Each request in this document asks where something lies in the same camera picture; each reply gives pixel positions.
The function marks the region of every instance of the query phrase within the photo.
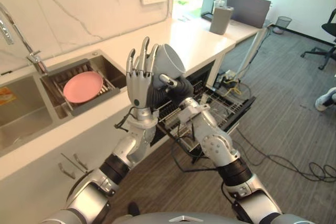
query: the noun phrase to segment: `marble backsplash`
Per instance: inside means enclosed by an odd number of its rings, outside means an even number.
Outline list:
[[[0,0],[34,50],[46,59],[84,45],[160,22],[171,15],[172,0],[143,6],[140,0]],[[6,21],[0,12],[0,19]],[[0,36],[0,73],[27,65],[27,50]]]

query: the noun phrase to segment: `gray mug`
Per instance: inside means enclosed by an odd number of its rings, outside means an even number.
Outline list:
[[[176,79],[185,73],[184,65],[175,50],[168,44],[159,45],[154,62],[153,86],[156,89],[165,84],[159,80],[161,74]]]

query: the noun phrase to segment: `white countertop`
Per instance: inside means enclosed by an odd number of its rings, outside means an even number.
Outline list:
[[[192,19],[190,21],[188,21],[189,24],[191,25],[195,25],[196,27],[199,27],[205,31],[209,31],[210,30],[210,25],[211,22],[207,21],[205,19],[202,18],[196,18],[196,19]],[[244,23],[235,21],[235,20],[230,20],[226,31],[223,35],[223,37],[234,40],[236,43],[239,43],[251,36],[253,36],[254,34],[256,34],[257,32],[260,31],[260,28],[254,27],[254,26],[249,26],[246,25]]]
[[[186,76],[213,60],[222,57],[224,53],[235,47],[234,40],[204,31],[193,24],[167,19],[159,24],[51,58],[45,61],[45,64],[49,67],[101,49],[109,56],[109,60],[120,71],[125,73],[126,59],[129,51],[135,48],[139,52],[145,36],[149,36],[151,39],[149,47],[154,43],[170,44],[181,57],[186,69]],[[34,71],[35,68],[30,66],[2,76],[0,77],[0,86]],[[0,180],[129,105],[130,101],[127,92],[122,92],[73,118],[69,122],[0,157]]]

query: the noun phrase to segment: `dishwasher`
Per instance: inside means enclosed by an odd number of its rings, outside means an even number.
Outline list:
[[[193,98],[199,104],[209,104],[210,113],[216,119],[218,127],[226,133],[230,133],[238,125],[238,121],[250,109],[255,97],[239,100],[232,97],[223,97],[216,89],[207,87],[206,81],[214,62],[209,63],[200,70],[186,77],[194,87]],[[168,135],[180,145],[183,145],[193,156],[201,157],[203,154],[200,145],[194,141],[192,132],[187,127],[180,125],[177,114],[180,108],[170,100],[162,102],[156,107],[159,110],[159,122],[151,146]]]

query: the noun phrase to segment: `wire rack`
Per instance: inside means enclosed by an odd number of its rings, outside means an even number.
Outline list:
[[[99,93],[97,94],[96,97],[103,95],[105,93],[107,93],[108,91],[114,89],[115,87],[109,82],[109,80],[107,80],[104,75],[102,73],[100,73],[98,70],[95,70],[89,62],[87,63],[83,63],[81,65],[78,65],[76,67],[72,67],[71,69],[65,70],[61,73],[55,74],[53,76],[51,76],[51,80],[53,82],[53,84],[55,85],[57,91],[60,93],[60,95],[63,97],[63,99],[65,100],[66,104],[69,106],[70,110],[74,110],[75,108],[79,107],[82,105],[82,103],[72,103],[69,102],[66,97],[63,94],[63,89],[64,86],[67,84],[67,82],[74,76],[83,73],[83,72],[87,72],[87,71],[94,71],[97,72],[99,75],[102,76],[103,78],[103,86],[101,88],[101,90],[99,91]]]
[[[244,102],[232,98],[222,97],[220,94],[217,94],[213,90],[205,87],[201,81],[193,86],[194,99],[199,104],[209,104],[210,113],[217,121],[218,127],[222,130],[229,131],[230,126],[233,125],[228,125],[229,120],[235,115],[237,116],[237,114],[241,113],[242,109],[244,109]],[[190,130],[184,125],[179,125],[177,115],[181,109],[169,101],[162,105],[159,110],[160,125],[162,125],[174,137],[179,138],[189,151],[192,151],[198,144],[194,142]]]

